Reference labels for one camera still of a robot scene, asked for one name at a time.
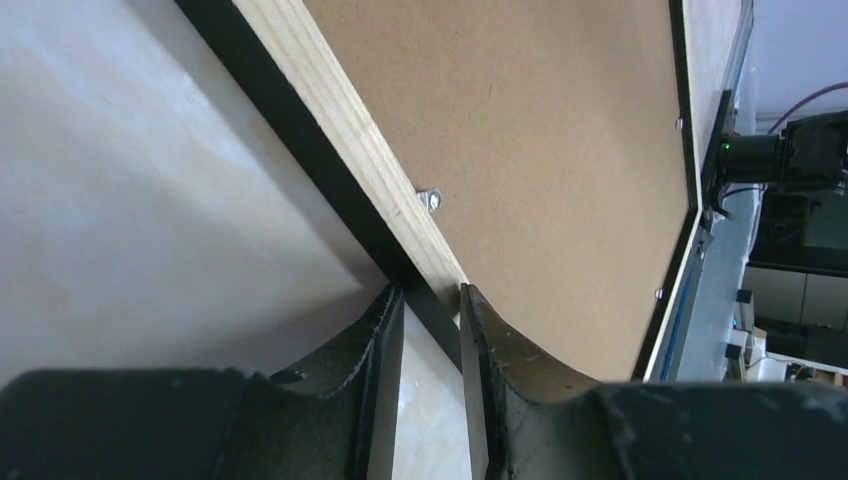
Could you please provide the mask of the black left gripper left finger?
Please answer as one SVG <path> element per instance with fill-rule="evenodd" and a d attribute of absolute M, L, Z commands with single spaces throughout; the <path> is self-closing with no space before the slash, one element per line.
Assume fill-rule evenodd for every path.
<path fill-rule="evenodd" d="M 273 375 L 42 369 L 1 391 L 5 479 L 388 479 L 404 297 Z"/>

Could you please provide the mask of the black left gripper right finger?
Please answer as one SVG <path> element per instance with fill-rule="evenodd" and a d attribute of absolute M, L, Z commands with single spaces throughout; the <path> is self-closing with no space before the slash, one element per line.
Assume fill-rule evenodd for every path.
<path fill-rule="evenodd" d="M 604 383 L 460 290 L 476 479 L 843 479 L 847 394 L 816 382 Z"/>

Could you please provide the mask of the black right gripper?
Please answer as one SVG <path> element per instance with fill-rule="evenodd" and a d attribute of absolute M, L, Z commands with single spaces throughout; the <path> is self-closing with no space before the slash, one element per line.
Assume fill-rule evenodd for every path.
<path fill-rule="evenodd" d="M 847 113 L 789 122 L 774 135 L 725 135 L 717 156 L 721 185 L 761 184 L 781 194 L 847 190 Z"/>

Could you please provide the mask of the brown cardboard backing board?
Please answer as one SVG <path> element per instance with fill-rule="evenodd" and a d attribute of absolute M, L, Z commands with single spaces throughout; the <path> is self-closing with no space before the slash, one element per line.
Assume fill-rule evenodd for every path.
<path fill-rule="evenodd" d="M 310 1 L 468 280 L 628 380 L 689 210 L 665 1 Z"/>

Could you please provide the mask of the wooden picture frame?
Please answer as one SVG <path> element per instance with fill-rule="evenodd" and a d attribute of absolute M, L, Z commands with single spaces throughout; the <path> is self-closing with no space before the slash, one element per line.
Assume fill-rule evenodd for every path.
<path fill-rule="evenodd" d="M 454 365 L 464 273 L 300 1 L 250 21 L 233 1 L 179 9 Z"/>

